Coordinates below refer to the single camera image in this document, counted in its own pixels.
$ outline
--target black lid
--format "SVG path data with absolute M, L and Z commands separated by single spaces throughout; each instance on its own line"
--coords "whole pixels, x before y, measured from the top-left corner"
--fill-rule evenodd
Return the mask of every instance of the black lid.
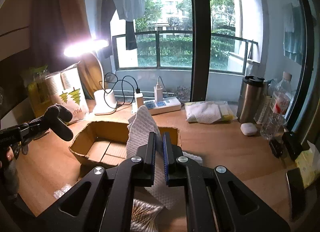
M 255 86 L 255 87 L 262 87 L 263 86 L 263 82 L 264 82 L 264 78 L 260 78 L 257 76 L 245 76 L 242 81 L 250 86 Z

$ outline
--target power strip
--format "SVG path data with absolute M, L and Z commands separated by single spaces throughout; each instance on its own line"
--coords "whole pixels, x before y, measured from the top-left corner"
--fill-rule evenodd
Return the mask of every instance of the power strip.
M 156 102 L 155 100 L 144 101 L 143 105 L 147 107 L 151 115 L 162 114 L 181 109 L 181 103 L 176 97 L 164 98 L 163 101 Z M 137 104 L 132 103 L 132 111 L 134 114 L 137 112 Z

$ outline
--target bush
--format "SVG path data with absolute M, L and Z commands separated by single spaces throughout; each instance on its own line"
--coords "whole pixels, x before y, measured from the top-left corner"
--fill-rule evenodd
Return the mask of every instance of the bush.
M 169 35 L 160 38 L 161 66 L 192 67 L 192 38 Z M 227 70 L 228 54 L 235 41 L 224 37 L 211 37 L 210 69 Z M 156 66 L 156 38 L 137 38 L 139 67 Z

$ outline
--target desk lamp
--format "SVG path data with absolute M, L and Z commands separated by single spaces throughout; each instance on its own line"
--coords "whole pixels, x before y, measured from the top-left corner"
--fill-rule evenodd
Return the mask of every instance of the desk lamp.
M 79 57 L 85 53 L 91 53 L 99 63 L 102 76 L 102 90 L 97 90 L 94 93 L 96 106 L 94 107 L 93 112 L 96 115 L 112 114 L 116 110 L 117 102 L 113 90 L 107 89 L 105 92 L 103 69 L 96 53 L 98 50 L 105 48 L 108 45 L 109 42 L 106 40 L 87 40 L 72 44 L 64 50 L 64 55 L 67 57 Z

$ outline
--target bottle cap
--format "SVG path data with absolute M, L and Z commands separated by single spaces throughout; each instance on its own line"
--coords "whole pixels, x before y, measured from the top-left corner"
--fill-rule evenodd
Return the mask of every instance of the bottle cap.
M 284 71 L 282 77 L 287 81 L 291 81 L 292 75 Z

